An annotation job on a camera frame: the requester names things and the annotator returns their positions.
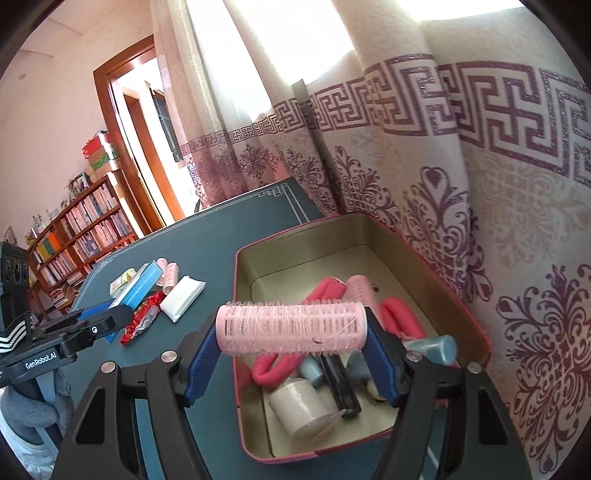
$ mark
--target picture frame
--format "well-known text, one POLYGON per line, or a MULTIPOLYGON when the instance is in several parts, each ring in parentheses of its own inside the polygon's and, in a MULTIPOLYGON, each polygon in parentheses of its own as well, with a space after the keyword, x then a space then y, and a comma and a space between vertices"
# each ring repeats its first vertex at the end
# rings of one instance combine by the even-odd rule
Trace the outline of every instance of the picture frame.
POLYGON ((17 237, 14 235, 14 230, 12 230, 12 225, 9 225, 6 233, 4 234, 4 241, 11 244, 11 245, 18 245, 17 237))
POLYGON ((75 196, 81 194, 90 186, 90 178, 86 174, 85 171, 80 173, 78 176, 74 177, 74 179, 70 182, 70 190, 74 193, 75 196))

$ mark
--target pink hair roller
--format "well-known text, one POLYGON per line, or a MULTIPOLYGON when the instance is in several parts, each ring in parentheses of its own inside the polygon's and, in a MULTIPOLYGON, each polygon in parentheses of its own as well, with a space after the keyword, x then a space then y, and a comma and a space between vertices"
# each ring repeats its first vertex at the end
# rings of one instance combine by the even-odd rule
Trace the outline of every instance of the pink hair roller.
POLYGON ((246 353, 340 353, 361 350, 367 318, 360 302, 220 307, 216 318, 220 350, 246 353))
POLYGON ((172 292, 173 288, 178 283, 178 265, 176 263, 169 263, 164 272, 164 287, 162 291, 165 295, 172 292))
POLYGON ((382 302, 381 314, 384 330, 389 333, 417 340, 427 336, 413 311, 401 299, 385 299, 382 302))
POLYGON ((379 304, 375 298, 374 288, 365 275, 353 275, 347 280, 347 291, 343 295, 343 301, 360 301, 369 307, 378 319, 379 324, 384 328, 382 315, 379 311, 379 304))
POLYGON ((164 287, 164 275, 166 274, 166 267, 168 267, 168 261, 165 258, 159 258, 158 260, 156 260, 156 265, 158 265, 162 270, 162 275, 156 282, 156 285, 159 287, 164 287))
MULTIPOLYGON (((327 277, 306 297, 305 301, 339 299, 347 286, 338 278, 327 277)), ((290 374, 300 366, 305 355, 284 355, 276 365, 277 354, 260 355, 252 366, 252 379, 261 387, 277 388, 290 374)))

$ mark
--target red packet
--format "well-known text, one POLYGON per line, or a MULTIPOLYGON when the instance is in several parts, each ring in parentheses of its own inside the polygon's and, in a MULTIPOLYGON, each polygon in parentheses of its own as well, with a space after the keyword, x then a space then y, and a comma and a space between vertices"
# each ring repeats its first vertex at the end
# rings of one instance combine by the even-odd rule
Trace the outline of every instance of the red packet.
POLYGON ((138 309, 135 311, 134 319, 131 325, 125 327, 125 333, 121 337, 121 345, 125 345, 130 340, 137 337, 140 333, 145 332, 156 318, 160 311, 160 303, 164 300, 165 295, 160 290, 154 295, 146 298, 138 309))

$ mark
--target metal screw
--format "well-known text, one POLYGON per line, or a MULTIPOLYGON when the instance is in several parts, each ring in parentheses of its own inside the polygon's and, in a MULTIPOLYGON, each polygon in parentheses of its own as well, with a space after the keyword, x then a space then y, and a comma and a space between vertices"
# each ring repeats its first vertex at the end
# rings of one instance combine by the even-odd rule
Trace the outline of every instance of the metal screw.
POLYGON ((468 364, 468 371, 471 374, 478 375, 480 372, 482 372, 482 365, 477 362, 470 362, 468 364))
POLYGON ((163 362, 170 363, 174 362, 177 359, 177 352, 174 350, 166 350, 162 355, 160 355, 160 359, 163 362))
POLYGON ((105 362, 100 366, 100 371, 104 374, 110 374, 113 370, 115 370, 115 362, 105 362))
POLYGON ((407 352, 407 358, 413 362, 417 363, 423 359, 423 354, 421 352, 417 352, 416 350, 410 350, 407 352))

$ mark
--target wooden door frame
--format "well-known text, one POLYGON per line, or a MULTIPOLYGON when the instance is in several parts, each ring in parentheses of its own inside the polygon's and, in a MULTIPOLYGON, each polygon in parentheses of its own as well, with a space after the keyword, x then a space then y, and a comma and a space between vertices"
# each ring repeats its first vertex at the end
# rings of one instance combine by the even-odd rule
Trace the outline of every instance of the wooden door frame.
POLYGON ((145 229, 145 233, 155 232, 161 229, 164 224, 146 192, 144 183, 138 176, 135 162, 131 158, 123 140, 123 135, 117 121, 117 107, 112 82, 134 67, 131 63, 132 60, 137 60, 140 63, 149 60, 147 57, 151 55, 150 50, 153 48, 154 36, 150 35, 126 48, 110 60, 107 60, 93 72, 96 94, 99 97, 100 109, 103 112, 111 142, 113 142, 119 154, 121 170, 128 182, 127 189, 133 194, 137 202, 137 205, 129 205, 129 208, 132 210, 134 217, 136 217, 140 228, 142 230, 145 229))
POLYGON ((144 151, 146 162, 148 162, 148 166, 150 167, 154 180, 160 189, 160 193, 162 193, 162 197, 170 210, 170 214, 173 216, 174 221, 178 222, 179 220, 182 220, 185 215, 178 202, 173 187, 170 184, 168 175, 166 175, 162 160, 156 151, 152 136, 150 135, 150 130, 148 129, 148 124, 145 120, 144 111, 142 110, 139 101, 139 95, 136 92, 124 89, 123 98, 127 104, 131 121, 138 136, 139 144, 144 151))

